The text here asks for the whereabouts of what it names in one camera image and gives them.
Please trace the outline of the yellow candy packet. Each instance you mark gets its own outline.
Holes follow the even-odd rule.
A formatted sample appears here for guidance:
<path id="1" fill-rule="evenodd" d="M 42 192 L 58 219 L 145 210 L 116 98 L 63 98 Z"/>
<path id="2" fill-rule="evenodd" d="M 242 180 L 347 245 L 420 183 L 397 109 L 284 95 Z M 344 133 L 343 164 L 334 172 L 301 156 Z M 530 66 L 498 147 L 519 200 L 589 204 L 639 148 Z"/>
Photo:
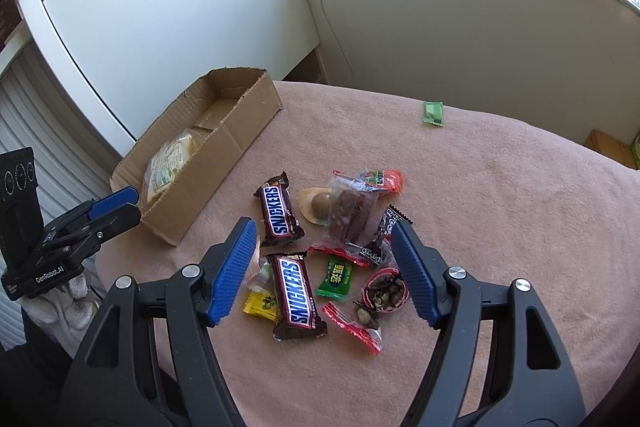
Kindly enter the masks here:
<path id="1" fill-rule="evenodd" d="M 270 291 L 250 291 L 244 306 L 243 312 L 252 317 L 261 317 L 274 324 L 279 321 L 278 300 Z"/>

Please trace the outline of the white cabinet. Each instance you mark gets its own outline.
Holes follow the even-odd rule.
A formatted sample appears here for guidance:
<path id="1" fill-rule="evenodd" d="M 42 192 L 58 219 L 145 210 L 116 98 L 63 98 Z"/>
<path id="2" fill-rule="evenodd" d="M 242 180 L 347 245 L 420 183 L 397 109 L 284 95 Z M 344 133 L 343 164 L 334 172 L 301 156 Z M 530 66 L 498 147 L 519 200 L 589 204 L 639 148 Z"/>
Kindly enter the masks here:
<path id="1" fill-rule="evenodd" d="M 212 69 L 285 78 L 319 43 L 307 0 L 16 0 L 55 78 L 126 153 Z"/>

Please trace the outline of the cracker pack in box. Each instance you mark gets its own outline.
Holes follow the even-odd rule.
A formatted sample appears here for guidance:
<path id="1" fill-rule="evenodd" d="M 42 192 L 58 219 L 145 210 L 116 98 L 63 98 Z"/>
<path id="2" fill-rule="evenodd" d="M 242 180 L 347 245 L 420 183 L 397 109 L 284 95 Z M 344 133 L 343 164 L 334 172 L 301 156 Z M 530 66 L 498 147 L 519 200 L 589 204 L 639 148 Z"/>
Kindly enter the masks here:
<path id="1" fill-rule="evenodd" d="M 179 172 L 198 151 L 198 139 L 190 129 L 165 142 L 146 167 L 142 194 L 145 204 L 152 206 L 162 196 Z"/>

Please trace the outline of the far green candy packet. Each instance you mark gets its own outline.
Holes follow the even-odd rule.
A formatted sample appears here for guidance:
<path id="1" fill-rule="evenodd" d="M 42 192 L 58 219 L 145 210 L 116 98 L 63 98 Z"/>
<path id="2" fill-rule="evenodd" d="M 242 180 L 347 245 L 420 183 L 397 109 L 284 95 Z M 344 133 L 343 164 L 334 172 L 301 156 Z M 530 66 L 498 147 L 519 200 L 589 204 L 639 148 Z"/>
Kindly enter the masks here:
<path id="1" fill-rule="evenodd" d="M 430 126 L 442 127 L 444 125 L 444 104 L 433 101 L 424 102 L 422 121 Z"/>

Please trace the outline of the red clear nut packet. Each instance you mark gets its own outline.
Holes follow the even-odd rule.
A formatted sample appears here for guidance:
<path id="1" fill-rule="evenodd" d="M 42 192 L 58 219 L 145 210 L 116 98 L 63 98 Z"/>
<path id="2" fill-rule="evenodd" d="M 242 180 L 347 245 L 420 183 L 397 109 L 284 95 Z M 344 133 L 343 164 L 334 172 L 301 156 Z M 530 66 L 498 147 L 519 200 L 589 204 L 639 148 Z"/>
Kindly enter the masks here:
<path id="1" fill-rule="evenodd" d="M 378 355 L 383 349 L 382 325 L 405 306 L 409 296 L 400 271 L 390 265 L 373 272 L 344 303 L 329 301 L 321 311 L 339 329 Z"/>

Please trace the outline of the green cardboard box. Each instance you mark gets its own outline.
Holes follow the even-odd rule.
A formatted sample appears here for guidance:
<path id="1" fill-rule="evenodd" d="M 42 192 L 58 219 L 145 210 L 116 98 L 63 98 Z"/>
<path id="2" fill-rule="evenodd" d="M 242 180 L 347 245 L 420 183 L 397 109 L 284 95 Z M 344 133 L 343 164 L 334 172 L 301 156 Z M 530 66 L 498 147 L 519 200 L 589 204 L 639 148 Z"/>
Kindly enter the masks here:
<path id="1" fill-rule="evenodd" d="M 636 139 L 631 142 L 629 145 L 629 150 L 631 151 L 632 158 L 634 158 L 634 165 L 636 165 L 636 169 L 640 169 L 640 136 L 637 135 Z"/>

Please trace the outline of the clear bag brown snack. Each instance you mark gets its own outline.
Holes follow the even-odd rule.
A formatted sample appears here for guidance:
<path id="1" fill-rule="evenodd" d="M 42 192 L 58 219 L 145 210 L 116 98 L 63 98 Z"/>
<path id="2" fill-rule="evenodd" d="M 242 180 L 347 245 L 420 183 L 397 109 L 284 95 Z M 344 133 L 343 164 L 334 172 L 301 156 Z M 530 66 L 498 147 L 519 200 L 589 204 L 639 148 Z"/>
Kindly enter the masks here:
<path id="1" fill-rule="evenodd" d="M 329 236 L 338 243 L 357 243 L 378 200 L 378 189 L 364 180 L 334 171 L 330 194 Z"/>

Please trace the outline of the round brown candy pack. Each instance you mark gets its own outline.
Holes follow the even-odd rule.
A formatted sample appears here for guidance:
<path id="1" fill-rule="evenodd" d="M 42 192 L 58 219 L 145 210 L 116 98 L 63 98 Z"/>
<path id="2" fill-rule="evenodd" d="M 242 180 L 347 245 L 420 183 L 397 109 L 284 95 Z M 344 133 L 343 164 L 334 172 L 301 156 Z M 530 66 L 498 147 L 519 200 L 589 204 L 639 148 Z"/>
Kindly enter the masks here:
<path id="1" fill-rule="evenodd" d="M 308 187 L 299 193 L 300 212 L 313 225 L 325 227 L 329 223 L 332 204 L 333 195 L 327 187 Z"/>

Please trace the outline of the orange red snack packet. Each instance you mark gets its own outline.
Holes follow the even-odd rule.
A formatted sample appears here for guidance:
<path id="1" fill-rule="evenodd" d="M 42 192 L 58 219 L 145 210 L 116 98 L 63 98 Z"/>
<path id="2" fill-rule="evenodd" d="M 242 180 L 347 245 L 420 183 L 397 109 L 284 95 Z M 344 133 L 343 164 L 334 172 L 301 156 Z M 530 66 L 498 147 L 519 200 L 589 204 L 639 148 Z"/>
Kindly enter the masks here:
<path id="1" fill-rule="evenodd" d="M 399 194 L 404 189 L 405 176 L 395 169 L 363 171 L 358 176 L 334 170 L 333 176 L 355 191 L 381 194 Z"/>

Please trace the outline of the black white snack packet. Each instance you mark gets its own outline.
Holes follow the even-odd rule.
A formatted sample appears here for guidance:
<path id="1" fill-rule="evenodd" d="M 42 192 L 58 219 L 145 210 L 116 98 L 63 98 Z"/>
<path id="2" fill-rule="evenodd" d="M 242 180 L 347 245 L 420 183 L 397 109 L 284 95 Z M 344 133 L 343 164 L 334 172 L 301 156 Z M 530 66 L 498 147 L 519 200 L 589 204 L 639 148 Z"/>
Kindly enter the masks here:
<path id="1" fill-rule="evenodd" d="M 393 227 L 398 221 L 411 223 L 411 220 L 394 205 L 388 205 L 370 242 L 364 246 L 348 244 L 348 248 L 357 258 L 367 261 L 369 265 L 375 265 L 376 267 L 389 265 L 393 258 L 390 236 L 392 236 Z"/>

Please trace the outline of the pale green candy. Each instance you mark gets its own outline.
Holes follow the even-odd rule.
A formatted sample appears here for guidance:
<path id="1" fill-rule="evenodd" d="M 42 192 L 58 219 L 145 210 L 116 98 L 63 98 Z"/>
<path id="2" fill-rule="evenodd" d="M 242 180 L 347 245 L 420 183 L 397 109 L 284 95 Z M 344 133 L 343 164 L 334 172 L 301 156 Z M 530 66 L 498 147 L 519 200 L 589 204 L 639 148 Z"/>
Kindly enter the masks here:
<path id="1" fill-rule="evenodd" d="M 246 282 L 250 291 L 273 293 L 273 274 L 268 260 L 260 258 Z"/>

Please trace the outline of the snickers bar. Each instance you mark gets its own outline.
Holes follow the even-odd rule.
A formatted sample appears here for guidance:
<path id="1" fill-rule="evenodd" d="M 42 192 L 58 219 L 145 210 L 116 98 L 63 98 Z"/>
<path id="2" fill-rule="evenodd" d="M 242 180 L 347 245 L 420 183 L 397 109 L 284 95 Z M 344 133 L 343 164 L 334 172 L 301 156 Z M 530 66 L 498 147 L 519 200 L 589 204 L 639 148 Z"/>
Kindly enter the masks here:
<path id="1" fill-rule="evenodd" d="M 291 245 L 305 235 L 291 205 L 289 185 L 288 175 L 282 171 L 269 178 L 254 193 L 262 205 L 262 221 L 265 225 L 262 245 L 265 247 Z"/>
<path id="2" fill-rule="evenodd" d="M 305 251 L 267 256 L 279 310 L 275 340 L 319 338 L 328 332 L 312 295 L 305 259 Z"/>

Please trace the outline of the white cloth glove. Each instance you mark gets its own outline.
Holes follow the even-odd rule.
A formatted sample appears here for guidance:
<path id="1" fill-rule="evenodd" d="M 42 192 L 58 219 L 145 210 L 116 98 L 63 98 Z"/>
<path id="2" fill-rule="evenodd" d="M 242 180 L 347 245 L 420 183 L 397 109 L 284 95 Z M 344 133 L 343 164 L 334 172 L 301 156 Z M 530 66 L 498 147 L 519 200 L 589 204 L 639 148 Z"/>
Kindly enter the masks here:
<path id="1" fill-rule="evenodd" d="M 18 302 L 27 316 L 73 359 L 104 295 L 99 277 L 85 268 L 61 286 Z"/>

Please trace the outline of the green snack packet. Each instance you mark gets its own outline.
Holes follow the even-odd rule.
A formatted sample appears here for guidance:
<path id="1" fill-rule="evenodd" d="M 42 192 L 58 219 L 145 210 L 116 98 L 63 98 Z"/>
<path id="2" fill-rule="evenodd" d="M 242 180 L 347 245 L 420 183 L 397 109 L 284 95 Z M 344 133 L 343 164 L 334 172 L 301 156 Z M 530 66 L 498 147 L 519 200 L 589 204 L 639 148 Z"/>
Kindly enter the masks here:
<path id="1" fill-rule="evenodd" d="M 350 293 L 354 265 L 343 258 L 330 256 L 326 276 L 318 286 L 316 294 L 321 298 L 343 300 Z"/>

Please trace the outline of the pink blanket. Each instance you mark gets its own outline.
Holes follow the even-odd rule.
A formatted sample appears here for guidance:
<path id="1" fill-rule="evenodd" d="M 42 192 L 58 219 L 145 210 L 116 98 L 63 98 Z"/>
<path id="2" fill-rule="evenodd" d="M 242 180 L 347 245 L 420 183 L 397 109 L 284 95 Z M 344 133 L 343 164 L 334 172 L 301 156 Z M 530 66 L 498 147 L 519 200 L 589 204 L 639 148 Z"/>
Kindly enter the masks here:
<path id="1" fill-rule="evenodd" d="M 576 425 L 601 403 L 639 344 L 636 170 L 509 118 L 450 107 L 435 129 L 408 98 L 274 89 L 279 112 L 177 246 L 140 225 L 96 260 L 107 289 L 166 287 L 152 343 L 195 425 L 224 422 L 205 369 L 247 426 L 450 426 L 495 381 L 486 425 Z M 330 234 L 270 246 L 274 181 L 293 216 L 304 188 L 378 168 L 405 176 L 360 228 L 383 263 L 320 299 Z"/>

